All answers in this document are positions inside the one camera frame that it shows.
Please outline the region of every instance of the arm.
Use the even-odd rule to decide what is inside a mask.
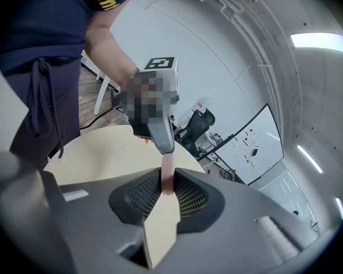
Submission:
[[[114,20],[130,0],[115,9],[97,12],[86,30],[85,52],[93,63],[119,86],[139,71],[135,63],[123,52],[109,31]]]

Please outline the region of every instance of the ceiling light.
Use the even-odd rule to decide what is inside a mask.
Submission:
[[[337,201],[337,204],[338,204],[338,207],[339,207],[339,211],[341,212],[341,216],[342,216],[342,219],[343,219],[343,204],[341,202],[341,198],[336,198],[336,201]]]
[[[291,39],[296,48],[322,48],[343,52],[343,35],[328,33],[293,34]]]
[[[319,173],[322,173],[322,169],[320,166],[313,160],[313,158],[300,146],[298,145],[297,148],[310,160],[310,162],[315,166]]]

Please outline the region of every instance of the black cable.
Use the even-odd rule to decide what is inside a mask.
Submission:
[[[89,128],[92,124],[94,124],[98,119],[100,119],[101,117],[103,117],[107,112],[109,112],[110,110],[113,110],[114,107],[111,107],[109,110],[105,111],[103,114],[100,114],[99,116],[97,116],[94,120],[91,121],[91,123],[85,127],[80,128],[80,130],[83,129],[87,129]]]

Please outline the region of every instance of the wooden floor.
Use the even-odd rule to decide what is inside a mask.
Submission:
[[[93,112],[101,86],[101,80],[96,80],[93,74],[88,72],[85,68],[81,68],[79,80],[80,128],[87,126],[91,123],[91,121],[93,121],[97,117],[93,114]],[[110,107],[110,92],[106,91],[98,115],[105,112]],[[87,133],[91,130],[95,130],[98,128],[113,125],[129,125],[129,122],[127,120],[127,117],[123,113],[117,110],[111,110],[103,117],[99,118],[89,128],[81,130],[81,134]]]

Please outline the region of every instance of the pink object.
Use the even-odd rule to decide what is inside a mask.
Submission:
[[[174,172],[174,154],[163,154],[161,163],[161,192],[164,195],[174,193]]]

